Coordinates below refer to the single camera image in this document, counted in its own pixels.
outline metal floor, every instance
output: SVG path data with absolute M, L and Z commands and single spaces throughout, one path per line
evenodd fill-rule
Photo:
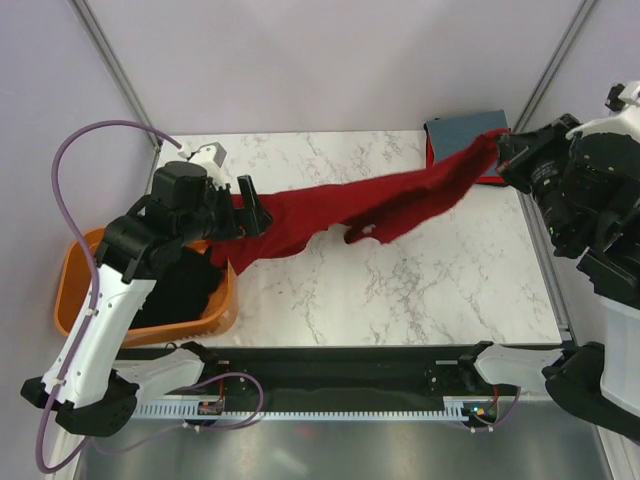
M 175 430 L 117 457 L 95 451 L 87 480 L 610 480 L 595 428 L 552 403 L 521 403 L 494 433 L 433 422 L 263 421 L 237 431 Z M 166 426 L 132 421 L 122 448 Z

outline metal frame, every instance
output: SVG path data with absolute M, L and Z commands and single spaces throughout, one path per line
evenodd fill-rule
M 547 93 L 549 86 L 558 74 L 560 67 L 562 67 L 567 55 L 573 48 L 573 45 L 587 24 L 587 21 L 591 18 L 591 15 L 598 3 L 600 3 L 600 0 L 582 0 L 582 3 L 578 6 L 576 13 L 573 15 L 573 18 L 569 22 L 567 29 L 560 39 L 560 42 L 558 42 L 555 51 L 547 62 L 547 66 L 545 67 L 544 72 L 542 72 L 538 83 L 533 89 L 533 92 L 531 92 L 531 96 L 529 97 L 529 100 L 527 100 L 522 113 L 518 117 L 518 120 L 516 120 L 515 126 L 513 127 L 514 132 L 522 132 L 527 128 L 527 124 L 540 105 L 540 102 Z
M 153 126 L 151 119 L 147 115 L 147 112 L 138 97 L 129 77 L 127 76 L 118 56 L 116 55 L 113 47 L 109 43 L 107 36 L 105 35 L 100 22 L 98 21 L 93 9 L 86 0 L 68 0 L 71 8 L 74 10 L 78 19 L 82 23 L 85 32 L 89 35 L 91 42 L 96 48 L 100 58 L 102 59 L 105 67 L 109 71 L 111 78 L 120 90 L 122 98 L 131 110 L 133 117 L 136 121 L 143 123 L 144 125 Z M 160 158 L 160 150 L 162 148 L 162 142 L 158 140 L 154 134 L 150 132 L 144 132 L 147 139 L 153 147 L 153 162 L 151 164 L 151 170 L 149 171 L 149 177 L 147 179 L 146 190 L 151 187 L 151 180 L 153 178 L 153 172 L 156 169 L 158 159 Z
M 598 427 L 597 432 L 614 480 L 637 480 L 640 478 L 638 446 L 604 428 Z
M 560 331 L 560 338 L 562 341 L 576 340 L 576 336 L 571 328 L 569 309 L 567 308 L 562 287 L 558 280 L 557 266 L 553 261 L 553 247 L 549 242 L 544 221 L 530 195 L 518 193 L 518 198 L 520 199 L 520 206 L 522 207 L 522 213 L 525 223 L 527 224 L 527 229 L 529 230 L 529 236 L 531 237 L 533 250 L 536 254 L 538 265 L 540 266 L 542 278 L 547 287 L 551 308 L 555 314 L 558 330 Z

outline red wire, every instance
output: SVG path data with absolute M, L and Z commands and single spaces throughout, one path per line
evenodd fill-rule
M 500 397 L 500 390 L 498 389 L 497 385 L 493 385 L 493 400 L 491 401 L 491 405 L 489 406 L 489 408 L 493 408 L 496 406 L 496 403 L 498 403 L 499 397 Z

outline white cable track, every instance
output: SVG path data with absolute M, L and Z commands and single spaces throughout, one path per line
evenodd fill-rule
M 253 412 L 206 411 L 218 401 L 216 396 L 165 396 L 138 406 L 133 417 L 144 420 L 242 420 Z M 460 422 L 468 420 L 462 415 L 461 401 L 446 400 L 440 411 L 363 411 L 363 412 L 262 412 L 261 420 L 305 420 L 305 421 L 439 421 Z

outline white marble surface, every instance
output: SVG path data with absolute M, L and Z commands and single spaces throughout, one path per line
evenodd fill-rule
M 183 136 L 220 142 L 225 174 L 258 193 L 423 168 L 424 132 Z M 166 145 L 159 165 L 176 160 Z M 238 281 L 236 324 L 205 345 L 557 343 L 560 336 L 516 192 L 475 186 L 452 210 L 391 244 L 316 234 L 295 257 Z

